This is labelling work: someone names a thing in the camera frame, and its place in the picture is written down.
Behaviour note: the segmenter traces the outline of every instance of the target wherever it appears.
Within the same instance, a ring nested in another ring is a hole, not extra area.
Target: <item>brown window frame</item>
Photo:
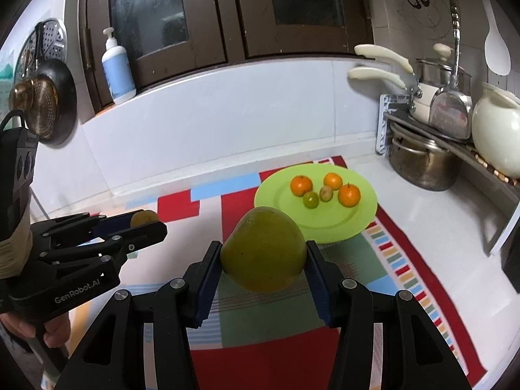
[[[366,0],[341,0],[345,27],[277,25],[272,0],[238,0],[248,57],[294,53],[353,54],[373,43]]]
[[[183,5],[188,40],[131,60],[138,90],[185,72],[226,62],[216,0],[183,0]],[[109,0],[85,0],[84,8],[80,5],[83,57],[87,58],[86,70],[91,71],[87,73],[90,76],[87,77],[87,85],[91,97],[99,96],[99,101],[93,101],[95,111],[100,111],[112,101],[101,64],[106,51],[106,37],[102,32],[112,25],[110,12]]]

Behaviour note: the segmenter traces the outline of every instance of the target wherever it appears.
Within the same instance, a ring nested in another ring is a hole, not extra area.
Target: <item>cream pan handle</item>
[[[405,71],[413,74],[413,67],[407,58],[397,54],[384,46],[373,45],[373,44],[360,44],[354,47],[354,52],[358,56],[370,57],[372,59],[381,57],[395,61]]]
[[[349,79],[384,79],[392,82],[401,89],[406,89],[405,83],[401,80],[399,75],[389,71],[376,69],[375,67],[354,67],[347,73]]]

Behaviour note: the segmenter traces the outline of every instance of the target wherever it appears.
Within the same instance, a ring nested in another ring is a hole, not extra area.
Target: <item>finger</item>
[[[15,335],[21,335],[21,337],[25,338],[36,336],[36,328],[34,325],[30,325],[22,320],[15,312],[2,314],[2,322],[6,324],[7,328]]]
[[[70,338],[70,322],[65,322],[63,326],[53,333],[45,333],[43,341],[48,347],[62,347]]]
[[[66,325],[69,325],[70,327],[70,320],[69,320],[69,314],[63,314],[59,317],[53,318],[50,321],[45,323],[45,329],[50,333],[53,334],[56,330],[65,327]]]

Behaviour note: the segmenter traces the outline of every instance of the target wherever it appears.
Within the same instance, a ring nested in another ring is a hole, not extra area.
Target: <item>soap bottle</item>
[[[134,79],[128,62],[126,49],[118,45],[118,40],[112,36],[114,28],[106,28],[103,34],[107,36],[107,50],[101,59],[110,95],[115,104],[121,104],[133,98],[136,93]]]

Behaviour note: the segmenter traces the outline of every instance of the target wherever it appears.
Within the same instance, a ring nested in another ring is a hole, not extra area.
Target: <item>colorful patterned tablecloth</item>
[[[341,157],[317,161],[345,166]],[[132,294],[158,289],[168,278],[182,275],[200,260],[212,240],[225,241],[251,208],[256,189],[278,170],[245,175],[144,201],[135,201],[105,214],[136,208],[158,212],[168,225],[162,249],[150,247],[132,255],[122,271],[122,288]],[[383,208],[366,230],[346,241],[321,246],[324,257],[344,276],[355,278],[371,291],[395,294],[408,289],[420,301],[457,357],[469,382],[484,375],[475,348],[448,294],[405,234]],[[152,259],[145,251],[157,251]],[[155,283],[162,268],[165,279]],[[113,291],[72,313],[74,348]],[[145,327],[147,388],[156,388],[153,370],[152,324]],[[327,388],[334,362],[338,330],[318,318],[305,276],[274,294],[241,289],[222,275],[209,318],[201,328],[188,330],[201,390],[287,390]],[[374,325],[371,388],[379,388],[382,369],[382,326]]]

